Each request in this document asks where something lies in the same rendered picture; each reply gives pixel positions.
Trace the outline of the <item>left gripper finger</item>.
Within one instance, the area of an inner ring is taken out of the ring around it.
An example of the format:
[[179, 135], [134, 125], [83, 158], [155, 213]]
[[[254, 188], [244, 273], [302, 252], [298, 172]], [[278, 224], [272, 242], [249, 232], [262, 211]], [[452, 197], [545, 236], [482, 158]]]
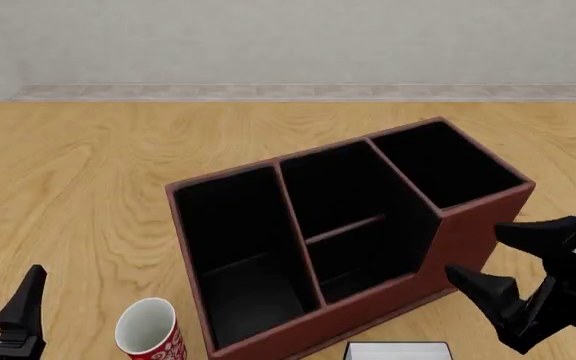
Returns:
[[0, 340], [43, 338], [41, 305], [47, 272], [33, 265], [0, 311]]

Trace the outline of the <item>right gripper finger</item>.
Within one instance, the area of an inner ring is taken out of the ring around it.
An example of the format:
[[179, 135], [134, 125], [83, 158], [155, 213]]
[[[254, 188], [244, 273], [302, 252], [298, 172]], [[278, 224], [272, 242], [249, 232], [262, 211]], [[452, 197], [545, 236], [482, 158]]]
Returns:
[[564, 243], [576, 230], [576, 216], [550, 221], [503, 222], [494, 227], [498, 242], [547, 262], [572, 262]]
[[493, 326], [505, 326], [524, 306], [517, 282], [511, 277], [487, 275], [459, 265], [446, 265], [449, 283], [464, 293]]

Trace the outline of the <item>red-brown desk caddy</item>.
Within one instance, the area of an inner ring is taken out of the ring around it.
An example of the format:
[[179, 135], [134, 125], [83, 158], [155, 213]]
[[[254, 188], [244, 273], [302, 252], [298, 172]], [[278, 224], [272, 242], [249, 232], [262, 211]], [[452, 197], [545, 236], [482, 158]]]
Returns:
[[434, 118], [166, 187], [209, 360], [296, 360], [453, 291], [535, 184]]

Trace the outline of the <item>book with black cover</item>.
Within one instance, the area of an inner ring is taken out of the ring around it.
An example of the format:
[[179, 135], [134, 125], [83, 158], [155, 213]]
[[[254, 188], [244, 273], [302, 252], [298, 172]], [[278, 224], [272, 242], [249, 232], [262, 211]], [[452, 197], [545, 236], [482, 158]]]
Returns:
[[445, 342], [348, 342], [343, 360], [453, 360]]

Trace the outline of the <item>red mug with white pattern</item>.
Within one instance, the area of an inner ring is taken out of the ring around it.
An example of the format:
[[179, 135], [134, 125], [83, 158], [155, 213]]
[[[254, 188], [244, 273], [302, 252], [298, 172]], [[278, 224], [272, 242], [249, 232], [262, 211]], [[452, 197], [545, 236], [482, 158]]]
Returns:
[[141, 299], [115, 326], [117, 347], [131, 360], [186, 360], [187, 352], [173, 306], [165, 299]]

